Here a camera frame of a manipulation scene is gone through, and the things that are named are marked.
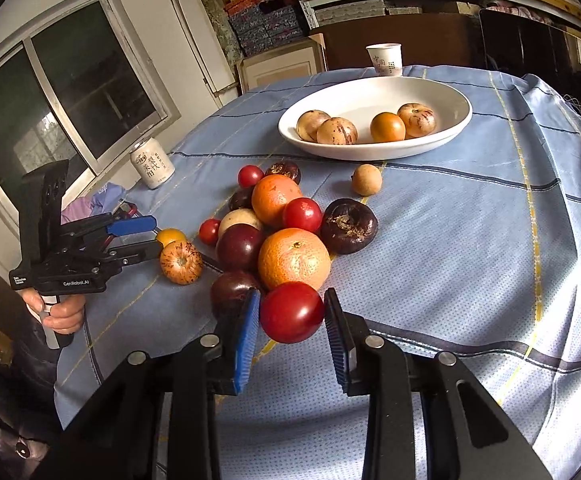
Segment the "tablecloth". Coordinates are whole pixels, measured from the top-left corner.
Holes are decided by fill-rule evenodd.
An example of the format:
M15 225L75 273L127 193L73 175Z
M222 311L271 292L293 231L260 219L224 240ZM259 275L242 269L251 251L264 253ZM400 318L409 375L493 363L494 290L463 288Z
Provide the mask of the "tablecloth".
M378 161L384 184L368 204L379 234L365 250L337 258L326 286L338 290L344 310L404 350L460 356L554 478L568 480L581 464L581 117L532 75L450 66L412 66L405 75L459 89L473 118L441 148ZM276 125L312 92L373 76L373 69L342 70L254 89L183 140L163 186L139 183L127 199L162 228L193 238L204 219L226 212L245 164L295 160L304 194L322 207L352 196L355 164L298 151ZM215 278L207 269L198 282L177 286L151 261L89 297L84 328L59 359L62 423L129 352L168 354L210 331ZM367 399L341 393L324 328L295 345L272 345L260 331L255 360L245 393L218 406L222 477L358 479ZM424 478L417 398L414 425Z

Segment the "human hand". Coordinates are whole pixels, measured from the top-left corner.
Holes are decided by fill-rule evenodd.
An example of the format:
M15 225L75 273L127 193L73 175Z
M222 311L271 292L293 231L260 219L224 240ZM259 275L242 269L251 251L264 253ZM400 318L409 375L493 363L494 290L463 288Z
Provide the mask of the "human hand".
M40 313L45 305L42 296L34 288L19 291L22 299L35 312ZM50 315L43 320L44 326L58 334L72 334L81 328L84 322L86 297L83 294L65 297L60 303L50 308Z

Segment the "red tomato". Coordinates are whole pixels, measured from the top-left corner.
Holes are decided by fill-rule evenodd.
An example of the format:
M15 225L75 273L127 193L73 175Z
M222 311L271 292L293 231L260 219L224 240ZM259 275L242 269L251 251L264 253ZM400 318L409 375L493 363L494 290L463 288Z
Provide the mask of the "red tomato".
M219 224L220 220L216 218L209 218L200 225L200 240L206 245L215 245L219 238Z
M311 337L324 320L324 303L310 285L287 282L262 300L259 322L270 339L299 343Z
M284 208L282 221L284 227L296 227L314 233L322 224L322 210L314 200L296 198Z
M251 187L257 184L264 178L264 171L257 166L244 166L239 173L237 173L237 183L239 187Z

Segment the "paper cup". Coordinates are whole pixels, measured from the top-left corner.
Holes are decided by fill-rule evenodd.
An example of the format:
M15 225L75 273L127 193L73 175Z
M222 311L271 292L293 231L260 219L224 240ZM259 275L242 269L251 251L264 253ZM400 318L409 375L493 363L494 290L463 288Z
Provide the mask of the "paper cup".
M402 75L402 46L400 43L378 43L366 47L378 75Z

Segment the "can lid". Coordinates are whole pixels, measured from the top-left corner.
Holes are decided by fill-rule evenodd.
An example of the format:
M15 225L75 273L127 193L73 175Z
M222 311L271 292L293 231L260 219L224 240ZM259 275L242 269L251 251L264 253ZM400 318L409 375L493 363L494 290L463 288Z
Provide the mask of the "can lid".
M143 140L136 142L135 144L133 144L132 151L135 152L136 150L139 150L139 148L141 148L144 144L149 142L149 140L151 140L151 139L152 139L152 137L147 137L146 139L143 139Z

